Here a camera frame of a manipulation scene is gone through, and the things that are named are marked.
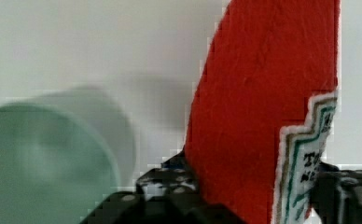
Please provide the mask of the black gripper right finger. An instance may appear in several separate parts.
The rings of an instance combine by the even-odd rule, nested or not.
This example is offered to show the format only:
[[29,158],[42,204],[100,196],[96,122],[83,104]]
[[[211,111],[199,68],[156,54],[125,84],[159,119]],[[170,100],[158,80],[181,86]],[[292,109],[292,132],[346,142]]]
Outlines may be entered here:
[[362,224],[362,170],[321,162],[310,205],[322,224]]

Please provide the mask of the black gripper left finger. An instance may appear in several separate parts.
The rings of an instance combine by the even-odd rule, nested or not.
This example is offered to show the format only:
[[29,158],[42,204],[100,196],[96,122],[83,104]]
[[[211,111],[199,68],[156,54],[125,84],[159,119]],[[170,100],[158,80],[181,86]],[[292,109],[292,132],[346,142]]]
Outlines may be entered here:
[[106,197],[80,224],[246,224],[221,203],[208,203],[180,152],[140,176],[134,191]]

